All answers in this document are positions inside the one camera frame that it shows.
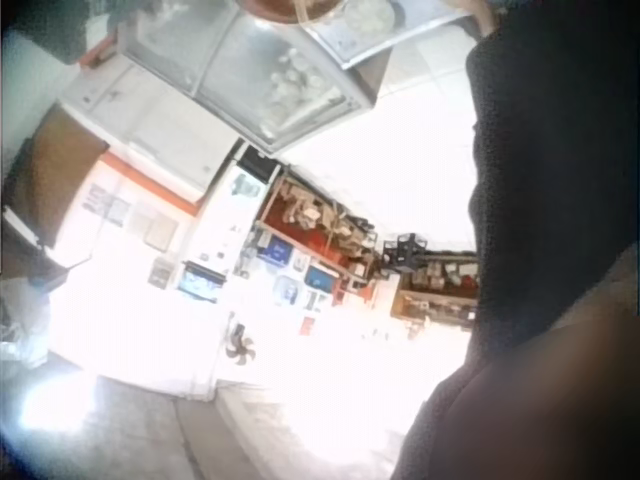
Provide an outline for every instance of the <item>cabinet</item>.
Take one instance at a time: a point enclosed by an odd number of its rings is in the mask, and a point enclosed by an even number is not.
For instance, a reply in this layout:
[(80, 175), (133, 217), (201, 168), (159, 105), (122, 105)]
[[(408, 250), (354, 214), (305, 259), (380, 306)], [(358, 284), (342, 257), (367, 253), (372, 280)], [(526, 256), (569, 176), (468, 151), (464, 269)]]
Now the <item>cabinet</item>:
[(204, 195), (238, 140), (224, 122), (121, 55), (82, 72), (60, 101), (120, 158), (190, 202)]
[(167, 88), (133, 130), (130, 144), (206, 189), (237, 140), (226, 125), (211, 120), (209, 112)]

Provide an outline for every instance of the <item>black object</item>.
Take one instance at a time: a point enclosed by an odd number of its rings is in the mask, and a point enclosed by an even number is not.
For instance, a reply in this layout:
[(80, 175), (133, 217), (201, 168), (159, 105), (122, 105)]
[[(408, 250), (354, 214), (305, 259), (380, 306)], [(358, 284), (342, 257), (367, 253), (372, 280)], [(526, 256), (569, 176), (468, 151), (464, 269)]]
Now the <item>black object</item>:
[(423, 257), (426, 253), (427, 241), (419, 235), (400, 235), (397, 242), (384, 242), (381, 269), (398, 273), (415, 272), (424, 263)]
[(251, 145), (247, 147), (242, 157), (238, 160), (238, 166), (240, 168), (249, 172), (262, 183), (269, 183), (278, 165), (276, 160), (265, 157)]

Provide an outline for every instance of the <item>tiled floor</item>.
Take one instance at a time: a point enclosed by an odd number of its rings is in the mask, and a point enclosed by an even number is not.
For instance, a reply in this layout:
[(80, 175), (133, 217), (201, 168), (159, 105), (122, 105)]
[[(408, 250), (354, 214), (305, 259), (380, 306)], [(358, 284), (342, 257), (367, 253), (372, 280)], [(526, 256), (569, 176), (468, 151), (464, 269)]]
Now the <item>tiled floor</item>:
[[(301, 388), (315, 391), (315, 382), (305, 385)], [(340, 393), (342, 387), (329, 388)], [(356, 455), (344, 442), (350, 422), (321, 404), (305, 405), (305, 396), (290, 400), (242, 384), (222, 386), (212, 403), (177, 399), (91, 378), (51, 356), (3, 385), (0, 426), (5, 448), (37, 478), (389, 478), (402, 434), (384, 430), (379, 444)], [(313, 419), (311, 430), (303, 432), (301, 425)], [(355, 440), (359, 444), (362, 438)]]
[(94, 383), (57, 357), (3, 385), (0, 415), (6, 448), (42, 478), (262, 480), (212, 404)]
[(284, 159), (383, 237), (417, 232), (432, 249), (474, 250), (475, 110), (465, 70), (474, 45), (458, 26), (397, 45), (376, 107)]

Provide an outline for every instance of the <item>black fabric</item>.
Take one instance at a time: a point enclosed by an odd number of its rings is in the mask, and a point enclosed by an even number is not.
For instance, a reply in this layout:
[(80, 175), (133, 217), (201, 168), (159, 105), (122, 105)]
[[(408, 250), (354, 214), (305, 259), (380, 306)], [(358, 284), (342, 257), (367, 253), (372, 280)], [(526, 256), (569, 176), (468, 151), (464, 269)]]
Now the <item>black fabric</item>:
[(633, 2), (512, 12), (467, 61), (478, 116), (480, 294), (467, 364), (422, 407), (393, 480), (433, 479), (450, 405), (482, 366), (545, 332), (638, 239)]

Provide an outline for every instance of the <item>display case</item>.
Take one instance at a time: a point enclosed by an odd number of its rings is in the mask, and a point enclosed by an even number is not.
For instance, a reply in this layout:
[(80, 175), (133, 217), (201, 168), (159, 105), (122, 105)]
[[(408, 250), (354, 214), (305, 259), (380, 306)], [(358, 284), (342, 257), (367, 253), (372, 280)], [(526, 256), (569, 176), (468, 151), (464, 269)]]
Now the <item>display case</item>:
[(345, 0), (305, 30), (350, 68), (398, 42), (466, 14), (443, 0)]
[(154, 5), (124, 22), (120, 49), (270, 156), (375, 104), (386, 64), (345, 71), (302, 27), (231, 0)]

